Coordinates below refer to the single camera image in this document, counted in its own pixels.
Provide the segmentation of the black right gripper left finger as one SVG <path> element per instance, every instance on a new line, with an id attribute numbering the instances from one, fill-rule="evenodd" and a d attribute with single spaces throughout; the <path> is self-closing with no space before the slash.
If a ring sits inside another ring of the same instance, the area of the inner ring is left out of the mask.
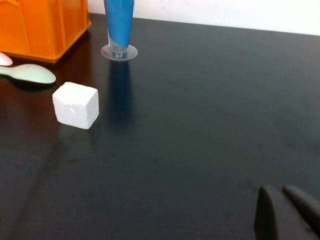
<path id="1" fill-rule="evenodd" d="M 257 240 L 314 240 L 316 234 L 282 190 L 262 186 L 254 218 Z"/>

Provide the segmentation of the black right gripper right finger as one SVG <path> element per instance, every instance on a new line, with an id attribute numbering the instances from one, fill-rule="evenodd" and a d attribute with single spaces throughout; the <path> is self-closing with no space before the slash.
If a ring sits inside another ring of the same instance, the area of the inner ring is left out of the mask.
<path id="1" fill-rule="evenodd" d="M 292 202 L 302 218 L 310 225 L 313 232 L 320 237 L 320 201 L 294 185 L 284 185 L 282 192 Z"/>

